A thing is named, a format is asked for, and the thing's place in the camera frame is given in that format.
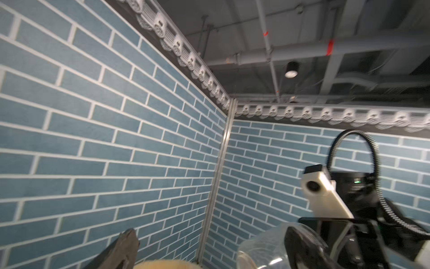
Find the white ornamental wall trim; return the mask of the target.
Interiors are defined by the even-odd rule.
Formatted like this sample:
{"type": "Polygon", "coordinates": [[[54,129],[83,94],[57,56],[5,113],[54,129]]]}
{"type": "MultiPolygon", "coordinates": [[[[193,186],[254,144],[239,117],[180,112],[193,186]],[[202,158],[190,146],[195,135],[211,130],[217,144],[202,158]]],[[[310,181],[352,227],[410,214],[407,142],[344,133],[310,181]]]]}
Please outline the white ornamental wall trim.
{"type": "Polygon", "coordinates": [[[409,133],[424,132],[430,127],[430,111],[424,108],[367,106],[347,104],[291,103],[286,98],[268,98],[266,103],[250,103],[229,96],[214,77],[203,59],[192,48],[177,27],[166,17],[156,1],[119,1],[119,5],[136,22],[157,39],[162,48],[190,70],[204,92],[220,103],[224,110],[232,109],[237,118],[264,121],[299,121],[345,127],[404,129],[409,133]]]}

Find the cream trash bin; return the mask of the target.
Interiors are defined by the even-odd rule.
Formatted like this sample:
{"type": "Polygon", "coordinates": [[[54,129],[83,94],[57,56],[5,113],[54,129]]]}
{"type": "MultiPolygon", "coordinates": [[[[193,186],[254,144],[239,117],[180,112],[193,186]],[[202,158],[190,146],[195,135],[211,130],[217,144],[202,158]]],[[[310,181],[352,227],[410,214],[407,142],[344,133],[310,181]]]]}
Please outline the cream trash bin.
{"type": "Polygon", "coordinates": [[[134,269],[202,269],[198,264],[183,260],[153,260],[144,261],[134,266],[134,269]]]}

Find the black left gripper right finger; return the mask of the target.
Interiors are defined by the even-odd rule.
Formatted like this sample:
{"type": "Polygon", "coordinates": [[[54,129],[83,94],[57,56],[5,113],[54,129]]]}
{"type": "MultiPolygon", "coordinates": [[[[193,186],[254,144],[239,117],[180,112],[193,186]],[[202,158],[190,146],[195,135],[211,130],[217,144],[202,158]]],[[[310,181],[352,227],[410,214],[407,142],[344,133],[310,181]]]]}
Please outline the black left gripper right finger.
{"type": "Polygon", "coordinates": [[[307,226],[289,226],[284,247],[292,269],[338,269],[328,254],[328,245],[307,226]]]}

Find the grey ceiling pipe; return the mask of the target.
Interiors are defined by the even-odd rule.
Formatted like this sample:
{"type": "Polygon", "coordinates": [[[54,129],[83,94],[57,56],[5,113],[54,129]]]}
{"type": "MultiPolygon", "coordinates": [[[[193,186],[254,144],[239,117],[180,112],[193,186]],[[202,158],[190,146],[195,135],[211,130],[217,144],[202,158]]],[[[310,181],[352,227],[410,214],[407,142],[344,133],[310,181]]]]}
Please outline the grey ceiling pipe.
{"type": "Polygon", "coordinates": [[[254,49],[206,61],[207,66],[248,65],[292,59],[325,57],[338,54],[373,52],[425,47],[430,44],[428,30],[390,30],[373,35],[354,36],[329,41],[297,43],[266,49],[254,49]]]}

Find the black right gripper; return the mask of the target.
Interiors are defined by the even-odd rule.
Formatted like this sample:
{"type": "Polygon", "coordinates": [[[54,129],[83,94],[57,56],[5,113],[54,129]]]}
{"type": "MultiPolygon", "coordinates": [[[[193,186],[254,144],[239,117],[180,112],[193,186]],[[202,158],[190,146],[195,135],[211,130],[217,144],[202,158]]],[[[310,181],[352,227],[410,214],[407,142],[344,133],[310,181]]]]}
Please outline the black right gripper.
{"type": "Polygon", "coordinates": [[[327,244],[329,257],[344,269],[388,269],[390,263],[373,220],[302,217],[327,244]]]}

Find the glass jar with tea leaves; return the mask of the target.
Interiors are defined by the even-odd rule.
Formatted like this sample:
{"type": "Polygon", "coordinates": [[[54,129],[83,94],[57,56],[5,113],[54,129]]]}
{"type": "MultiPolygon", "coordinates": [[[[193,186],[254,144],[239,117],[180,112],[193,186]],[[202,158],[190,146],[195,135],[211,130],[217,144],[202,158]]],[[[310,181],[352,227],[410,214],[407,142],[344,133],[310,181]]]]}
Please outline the glass jar with tea leaves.
{"type": "Polygon", "coordinates": [[[283,223],[243,241],[237,251],[238,269],[291,269],[284,236],[289,226],[306,226],[300,223],[283,223]]]}

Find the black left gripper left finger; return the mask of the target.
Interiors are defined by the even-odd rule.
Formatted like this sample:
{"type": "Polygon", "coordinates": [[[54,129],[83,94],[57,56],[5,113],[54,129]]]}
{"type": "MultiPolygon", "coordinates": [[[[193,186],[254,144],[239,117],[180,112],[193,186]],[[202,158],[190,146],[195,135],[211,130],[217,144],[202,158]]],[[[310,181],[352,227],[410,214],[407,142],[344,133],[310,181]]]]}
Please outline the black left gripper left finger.
{"type": "Polygon", "coordinates": [[[84,269],[132,269],[140,241],[134,229],[128,229],[95,257],[84,269]]]}

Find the round ceiling lamp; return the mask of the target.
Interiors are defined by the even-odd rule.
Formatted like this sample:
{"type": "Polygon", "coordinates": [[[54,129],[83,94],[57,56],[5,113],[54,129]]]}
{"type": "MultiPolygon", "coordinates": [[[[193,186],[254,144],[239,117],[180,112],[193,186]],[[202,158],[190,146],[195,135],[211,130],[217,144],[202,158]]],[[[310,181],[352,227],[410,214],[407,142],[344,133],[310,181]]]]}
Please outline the round ceiling lamp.
{"type": "Polygon", "coordinates": [[[291,79],[298,75],[300,64],[296,61],[291,61],[286,66],[285,78],[291,79]]]}

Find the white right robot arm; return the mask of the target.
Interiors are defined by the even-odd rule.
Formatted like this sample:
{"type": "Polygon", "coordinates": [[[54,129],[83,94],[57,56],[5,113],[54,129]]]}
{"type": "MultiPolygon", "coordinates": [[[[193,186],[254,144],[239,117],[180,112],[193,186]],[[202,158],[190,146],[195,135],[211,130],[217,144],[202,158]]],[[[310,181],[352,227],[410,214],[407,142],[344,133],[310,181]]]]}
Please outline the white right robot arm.
{"type": "Polygon", "coordinates": [[[384,212],[373,174],[364,172],[329,173],[326,167],[307,167],[301,178],[302,190],[315,217],[358,219],[377,222],[385,245],[397,255],[427,269],[430,241],[397,224],[384,212]]]}

